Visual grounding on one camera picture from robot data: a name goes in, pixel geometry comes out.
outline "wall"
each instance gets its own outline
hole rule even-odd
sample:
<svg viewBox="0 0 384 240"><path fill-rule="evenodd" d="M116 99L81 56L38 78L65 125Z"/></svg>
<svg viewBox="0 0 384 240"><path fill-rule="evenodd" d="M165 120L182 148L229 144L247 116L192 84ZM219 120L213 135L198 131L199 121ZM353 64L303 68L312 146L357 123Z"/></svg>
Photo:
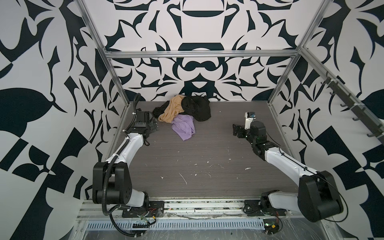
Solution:
<svg viewBox="0 0 384 240"><path fill-rule="evenodd" d="M2 239L67 239L124 103L72 0L0 2Z"/></svg>
<svg viewBox="0 0 384 240"><path fill-rule="evenodd" d="M108 51L163 51L295 49L321 0L85 2ZM179 93L211 101L267 100L288 59L115 59L113 64L127 94L140 92L146 101Z"/></svg>
<svg viewBox="0 0 384 240"><path fill-rule="evenodd" d="M379 0L335 0L308 44L316 55L379 118L383 115L383 10ZM384 237L384 146L323 79L301 58L273 102L297 159L335 177L348 203L338 223L345 237ZM344 213L335 220L344 218Z"/></svg>

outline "clear plastic sheet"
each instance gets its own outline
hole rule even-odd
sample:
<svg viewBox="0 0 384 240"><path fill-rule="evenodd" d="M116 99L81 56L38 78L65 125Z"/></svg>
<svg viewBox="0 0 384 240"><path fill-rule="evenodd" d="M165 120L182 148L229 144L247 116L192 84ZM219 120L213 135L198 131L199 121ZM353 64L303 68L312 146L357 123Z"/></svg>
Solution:
<svg viewBox="0 0 384 240"><path fill-rule="evenodd" d="M162 221L166 220L167 217L159 218ZM137 239L143 240L196 240L196 239L241 239L241 240L289 240L289 239L300 239L300 240L325 240L329 239L329 234L326 233L322 222L311 223L305 218L284 218L281 217L283 222L283 228L281 231L274 235L267 235L263 230L246 229L242 227L234 227L233 229L210 229L210 230L147 230L142 236ZM82 226L82 229L77 229L81 235L73 239L84 239L84 240L124 240L134 239L133 237L126 237L119 233L116 229L87 229L89 225L88 220L78 221L78 226Z"/></svg>

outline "wood grain surface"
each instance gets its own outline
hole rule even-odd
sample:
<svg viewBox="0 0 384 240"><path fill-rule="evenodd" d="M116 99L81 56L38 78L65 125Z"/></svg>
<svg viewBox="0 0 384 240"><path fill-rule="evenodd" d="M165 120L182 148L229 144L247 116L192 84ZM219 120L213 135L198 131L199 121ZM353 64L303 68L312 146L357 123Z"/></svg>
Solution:
<svg viewBox="0 0 384 240"><path fill-rule="evenodd" d="M139 102L137 107L152 111L162 104ZM297 192L290 178L256 156L245 139L232 135L232 124L244 125L244 113L254 111L271 137L283 144L266 102L212 102L210 107L212 117L194 120L196 133L186 141L171 124L159 122L159 130L148 138L150 146L143 145L129 167L133 188L150 197L258 197L274 189ZM124 127L132 119L131 112ZM118 146L123 139L119 137Z"/></svg>

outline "tan cloth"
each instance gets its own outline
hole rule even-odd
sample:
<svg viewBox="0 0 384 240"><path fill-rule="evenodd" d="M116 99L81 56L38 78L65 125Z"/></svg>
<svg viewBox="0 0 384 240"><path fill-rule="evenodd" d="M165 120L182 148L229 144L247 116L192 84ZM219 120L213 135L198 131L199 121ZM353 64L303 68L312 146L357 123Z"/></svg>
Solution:
<svg viewBox="0 0 384 240"><path fill-rule="evenodd" d="M185 96L176 95L169 101L168 107L165 109L164 113L159 116L159 121L171 123L176 115L184 112L181 107L181 100L183 100Z"/></svg>

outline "black cloth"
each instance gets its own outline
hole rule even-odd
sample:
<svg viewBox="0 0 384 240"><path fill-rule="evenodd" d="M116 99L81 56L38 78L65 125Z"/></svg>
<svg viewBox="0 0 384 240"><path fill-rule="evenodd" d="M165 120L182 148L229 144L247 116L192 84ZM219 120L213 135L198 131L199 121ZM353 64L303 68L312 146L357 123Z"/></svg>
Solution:
<svg viewBox="0 0 384 240"><path fill-rule="evenodd" d="M181 107L184 112L180 114L191 115L198 122L206 121L211 117L211 108L207 96L186 96L181 101Z"/></svg>
<svg viewBox="0 0 384 240"><path fill-rule="evenodd" d="M164 111L166 110L166 108L168 107L169 105L169 101L166 101L163 105L161 105L160 107L156 107L152 113L153 113L153 116L157 119L159 118L159 116L161 114L164 113Z"/></svg>

